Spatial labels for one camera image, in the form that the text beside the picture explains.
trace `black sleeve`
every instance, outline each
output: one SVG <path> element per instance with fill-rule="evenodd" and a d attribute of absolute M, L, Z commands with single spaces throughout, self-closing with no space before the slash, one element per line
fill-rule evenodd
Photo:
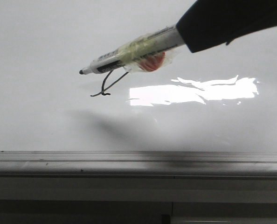
<path fill-rule="evenodd" d="M 277 26 L 277 0 L 197 0 L 176 27 L 191 52 Z"/>

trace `wire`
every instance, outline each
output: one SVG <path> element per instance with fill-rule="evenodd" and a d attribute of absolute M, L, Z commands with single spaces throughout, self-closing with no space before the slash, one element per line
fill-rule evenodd
<path fill-rule="evenodd" d="M 99 95 L 103 95 L 103 96 L 107 96 L 107 95 L 110 95 L 110 93 L 105 93 L 105 91 L 107 91 L 109 88 L 111 88 L 114 84 L 116 84 L 118 81 L 120 81 L 122 78 L 124 78 L 129 72 L 126 72 L 124 73 L 120 78 L 118 78 L 115 82 L 113 82 L 111 85 L 109 85 L 107 88 L 104 88 L 105 86 L 105 82 L 107 80 L 107 78 L 110 76 L 110 74 L 113 72 L 110 71 L 107 76 L 104 78 L 103 82 L 102 82 L 102 86 L 101 86 L 101 92 L 95 94 L 95 95 L 91 95 L 91 97 L 96 97 L 96 96 L 99 96 Z"/>

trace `black wire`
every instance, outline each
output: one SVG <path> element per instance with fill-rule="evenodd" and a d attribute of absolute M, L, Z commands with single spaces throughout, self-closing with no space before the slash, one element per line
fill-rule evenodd
<path fill-rule="evenodd" d="M 105 91 L 107 91 L 109 88 L 111 88 L 114 84 L 116 84 L 118 81 L 120 81 L 122 78 L 124 78 L 129 72 L 126 72 L 124 73 L 124 75 L 122 75 L 120 78 L 118 78 L 115 82 L 113 82 L 111 85 L 109 85 L 107 88 L 104 88 L 104 85 L 105 85 L 105 81 L 107 80 L 107 78 L 110 76 L 110 74 L 113 72 L 110 71 L 107 76 L 104 78 L 103 82 L 102 82 L 102 86 L 101 86 L 101 92 L 95 94 L 95 95 L 91 95 L 91 97 L 96 97 L 96 96 L 99 96 L 100 94 L 103 95 L 103 96 L 106 96 L 106 95 L 110 95 L 110 93 L 104 93 Z"/>

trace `marker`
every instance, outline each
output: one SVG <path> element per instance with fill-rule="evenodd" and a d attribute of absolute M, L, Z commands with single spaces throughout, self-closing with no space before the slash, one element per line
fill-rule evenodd
<path fill-rule="evenodd" d="M 79 74 L 105 73 L 186 44 L 194 53 L 277 26 L 277 0 L 197 0 L 177 24 L 100 56 Z"/>
<path fill-rule="evenodd" d="M 80 70 L 79 74 L 105 73 L 183 44 L 185 42 L 181 38 L 176 25 L 166 27 L 155 33 L 141 36 L 115 51 L 100 56 L 92 61 L 89 66 Z"/>

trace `white surface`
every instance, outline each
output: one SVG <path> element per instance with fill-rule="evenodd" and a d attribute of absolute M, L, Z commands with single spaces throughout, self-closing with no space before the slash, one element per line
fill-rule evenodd
<path fill-rule="evenodd" d="M 172 64 L 90 97 L 105 75 L 82 67 L 176 23 L 192 3 L 0 1 L 0 150 L 277 152 L 277 28 L 195 54 L 181 47 Z M 151 98 L 133 105 L 131 90 L 147 86 L 157 86 Z"/>

